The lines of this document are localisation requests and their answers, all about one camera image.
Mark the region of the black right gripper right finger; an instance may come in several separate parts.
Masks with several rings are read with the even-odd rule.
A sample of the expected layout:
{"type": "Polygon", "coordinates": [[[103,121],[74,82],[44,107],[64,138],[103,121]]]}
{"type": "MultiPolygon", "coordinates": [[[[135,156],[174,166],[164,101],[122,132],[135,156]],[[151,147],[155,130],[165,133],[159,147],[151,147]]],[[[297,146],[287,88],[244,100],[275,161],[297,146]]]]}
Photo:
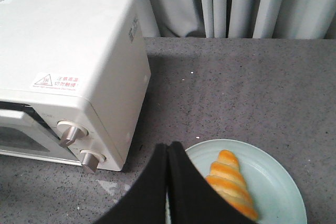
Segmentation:
{"type": "Polygon", "coordinates": [[[254,223],[207,183],[180,142],[170,144],[167,156],[171,223],[254,223]]]}

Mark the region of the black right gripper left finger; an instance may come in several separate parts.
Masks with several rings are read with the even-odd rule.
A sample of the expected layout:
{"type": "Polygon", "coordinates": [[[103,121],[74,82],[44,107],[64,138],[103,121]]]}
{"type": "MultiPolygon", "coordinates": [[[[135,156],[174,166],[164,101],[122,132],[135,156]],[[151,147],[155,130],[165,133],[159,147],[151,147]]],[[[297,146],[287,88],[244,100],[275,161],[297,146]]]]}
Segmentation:
{"type": "Polygon", "coordinates": [[[147,166],[127,193],[95,223],[165,223],[167,146],[155,146],[147,166]]]}

